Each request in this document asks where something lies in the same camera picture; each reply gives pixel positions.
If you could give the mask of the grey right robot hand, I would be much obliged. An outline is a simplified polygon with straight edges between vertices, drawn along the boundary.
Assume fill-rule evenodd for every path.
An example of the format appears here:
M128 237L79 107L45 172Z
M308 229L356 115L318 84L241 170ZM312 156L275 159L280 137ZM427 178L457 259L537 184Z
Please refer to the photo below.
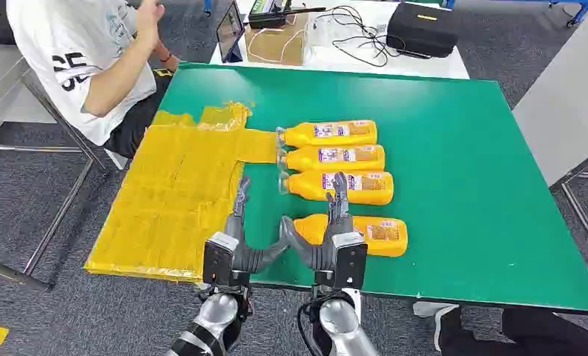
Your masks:
M335 265L333 236L354 232L353 216L348 211L348 189L346 175L338 171L333 179L334 193L326 193L328 202L327 226L321 245L312 245L295 228L292 218L280 220L280 237L284 237L297 252L302 262L315 271L332 271Z

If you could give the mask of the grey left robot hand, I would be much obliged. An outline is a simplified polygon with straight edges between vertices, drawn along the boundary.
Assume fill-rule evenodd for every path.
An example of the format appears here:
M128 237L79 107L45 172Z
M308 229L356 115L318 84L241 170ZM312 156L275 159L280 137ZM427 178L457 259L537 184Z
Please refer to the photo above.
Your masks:
M224 233L237 241L233 253L232 269L235 271L256 274L263 271L277 260L291 246L286 238L280 237L277 242L264 249L252 248L245 241L245 207L249 200L248 189L251 180L248 176L240 179L232 212L228 215Z

